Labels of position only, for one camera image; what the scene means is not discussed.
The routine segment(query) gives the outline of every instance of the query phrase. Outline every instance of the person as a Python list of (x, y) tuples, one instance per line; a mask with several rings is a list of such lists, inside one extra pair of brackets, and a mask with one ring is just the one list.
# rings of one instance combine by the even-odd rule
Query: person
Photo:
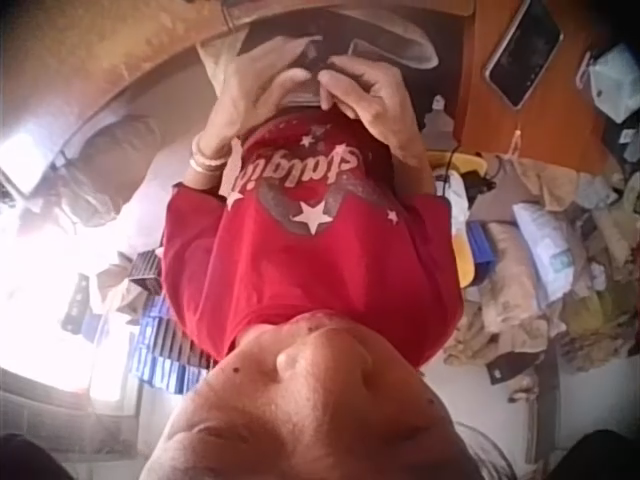
[[(385, 63), (291, 67), (311, 40), (236, 58), (168, 205), (165, 293), (220, 363), (142, 478), (481, 478), (417, 370), (462, 299), (409, 94)], [(312, 77), (322, 108), (280, 109)]]

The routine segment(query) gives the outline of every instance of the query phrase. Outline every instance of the bottle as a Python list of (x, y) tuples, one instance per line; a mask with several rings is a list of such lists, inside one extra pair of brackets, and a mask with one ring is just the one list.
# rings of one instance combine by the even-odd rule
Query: bottle
[(425, 127), (422, 130), (422, 138), (429, 150), (450, 152), (458, 146), (453, 136), (454, 121), (444, 111), (444, 106), (444, 98), (436, 95), (431, 112), (424, 116)]

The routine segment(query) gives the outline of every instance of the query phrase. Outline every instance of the t-shirt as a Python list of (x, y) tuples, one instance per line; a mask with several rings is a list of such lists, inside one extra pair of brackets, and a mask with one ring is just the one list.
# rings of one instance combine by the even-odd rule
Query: t-shirt
[(220, 360), (248, 326), (328, 309), (426, 362), (462, 314), (451, 212), (397, 197), (391, 178), (389, 149), (340, 113), (259, 128), (226, 201), (185, 186), (170, 200), (163, 285), (177, 322)]

